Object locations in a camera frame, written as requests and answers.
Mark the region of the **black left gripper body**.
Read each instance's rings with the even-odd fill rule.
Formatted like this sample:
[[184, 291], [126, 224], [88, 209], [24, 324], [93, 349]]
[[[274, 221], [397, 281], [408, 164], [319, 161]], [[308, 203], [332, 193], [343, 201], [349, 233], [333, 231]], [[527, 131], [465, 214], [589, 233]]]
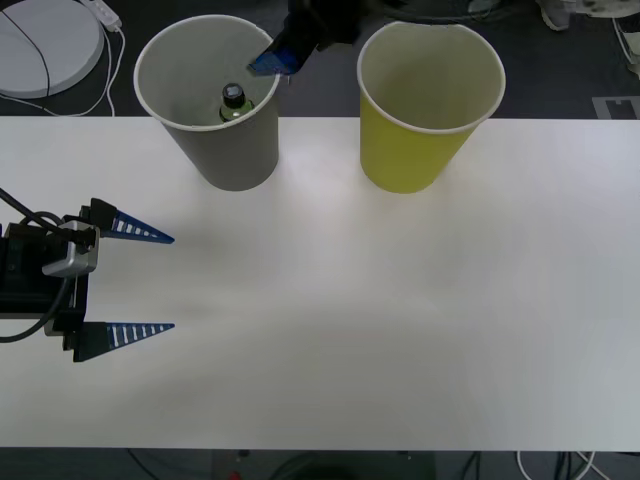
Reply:
[[[53, 305], [63, 280], [42, 268], [67, 253], [63, 240], [23, 219], [1, 232], [1, 317], [39, 320]], [[62, 300], [43, 328], [47, 334], [88, 334], [87, 273], [68, 278]]]

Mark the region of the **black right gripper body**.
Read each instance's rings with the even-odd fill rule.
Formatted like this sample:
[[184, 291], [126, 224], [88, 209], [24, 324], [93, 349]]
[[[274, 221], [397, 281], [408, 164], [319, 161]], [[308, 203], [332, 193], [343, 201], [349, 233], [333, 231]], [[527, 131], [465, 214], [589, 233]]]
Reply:
[[360, 35], [361, 2], [350, 0], [288, 1], [283, 30], [272, 50], [291, 49], [300, 68], [315, 51], [334, 44], [352, 45]]

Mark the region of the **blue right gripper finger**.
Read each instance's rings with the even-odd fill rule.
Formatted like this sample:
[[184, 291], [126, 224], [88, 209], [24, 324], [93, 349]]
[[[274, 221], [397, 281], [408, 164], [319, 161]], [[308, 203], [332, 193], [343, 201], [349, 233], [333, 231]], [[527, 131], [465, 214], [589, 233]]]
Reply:
[[300, 69], [298, 56], [289, 48], [265, 50], [248, 64], [248, 69], [255, 75], [293, 75]]

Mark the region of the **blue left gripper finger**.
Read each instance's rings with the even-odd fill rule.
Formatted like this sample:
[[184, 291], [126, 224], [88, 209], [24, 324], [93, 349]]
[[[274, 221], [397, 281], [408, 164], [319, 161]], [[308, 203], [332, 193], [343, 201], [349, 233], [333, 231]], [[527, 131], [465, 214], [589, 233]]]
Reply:
[[92, 198], [88, 206], [81, 207], [80, 217], [98, 227], [102, 238], [159, 244], [175, 242], [170, 235], [97, 198]]
[[64, 351], [81, 363], [173, 329], [173, 323], [87, 322], [78, 332], [63, 336]]

